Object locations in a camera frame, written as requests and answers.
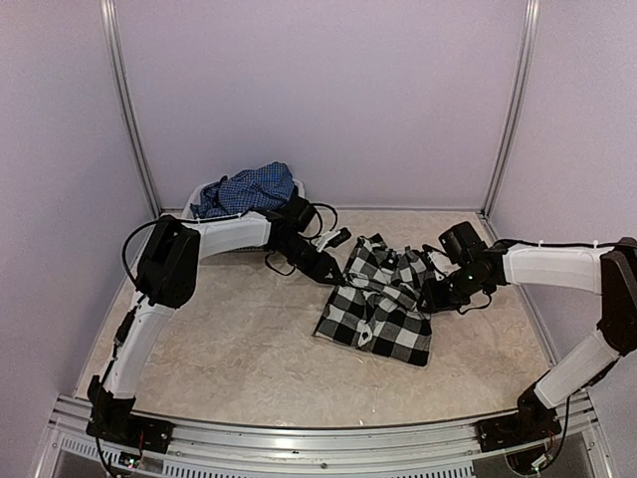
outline vertical metal pole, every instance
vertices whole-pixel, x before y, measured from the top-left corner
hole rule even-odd
[[[518,57],[518,67],[516,68],[516,78],[514,80],[514,89],[511,95],[511,101],[509,102],[505,129],[498,148],[496,167],[491,177],[489,191],[487,192],[487,198],[482,209],[487,220],[490,219],[496,200],[498,199],[507,162],[509,161],[509,156],[511,154],[511,148],[516,136],[516,129],[518,127],[525,90],[529,79],[529,71],[531,70],[531,58],[533,54],[533,47],[535,45],[538,16],[539,0],[528,0],[522,44],[520,46],[520,56]]]
[[[104,31],[106,33],[106,45],[110,56],[110,65],[115,80],[117,96],[121,106],[121,113],[124,124],[130,139],[132,147],[132,157],[137,169],[137,175],[143,188],[144,197],[148,205],[148,209],[154,218],[161,214],[161,204],[159,197],[150,174],[148,161],[141,145],[141,137],[135,119],[132,100],[130,98],[130,90],[126,80],[126,70],[123,63],[123,55],[121,53],[121,43],[119,41],[119,31],[117,29],[117,17],[115,13],[114,0],[101,0],[102,21],[104,23]]]

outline checkered shirt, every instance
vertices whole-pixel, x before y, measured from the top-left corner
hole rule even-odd
[[[249,210],[274,210],[285,205],[294,190],[286,164],[273,162],[259,169],[245,169],[201,190],[200,204],[191,204],[195,218],[239,214]]]
[[[427,271],[418,251],[389,249],[379,234],[359,237],[315,336],[361,351],[424,366],[431,326],[416,304]]]

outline partition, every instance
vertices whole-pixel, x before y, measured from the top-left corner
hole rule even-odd
[[[637,4],[543,1],[524,111],[493,222],[502,237],[637,236]],[[530,288],[560,356],[599,299]],[[637,475],[637,356],[591,390],[620,477]]]
[[[164,208],[287,162],[339,206],[481,208],[527,2],[119,2]]]
[[[74,390],[149,217],[94,2],[0,7],[0,474],[27,468]]]

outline beige table surface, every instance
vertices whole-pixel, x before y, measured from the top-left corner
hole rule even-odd
[[[487,237],[473,213],[343,210],[339,224],[354,237],[379,232],[392,247],[419,248],[439,246],[438,235],[464,220]],[[333,252],[341,266],[352,247],[353,239]],[[413,423],[514,407],[547,369],[513,287],[500,289],[485,311],[434,315],[424,368],[313,338],[330,290],[301,273],[275,274],[263,253],[204,259],[194,297],[148,358],[135,408],[277,426]],[[131,294],[126,284],[116,298],[78,396],[106,362]]]

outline blue checkered cloth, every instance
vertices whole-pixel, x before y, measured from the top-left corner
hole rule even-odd
[[[273,162],[259,169],[245,169],[201,190],[200,204],[190,204],[195,218],[240,214],[249,210],[274,210],[285,205],[295,185],[286,164]]]

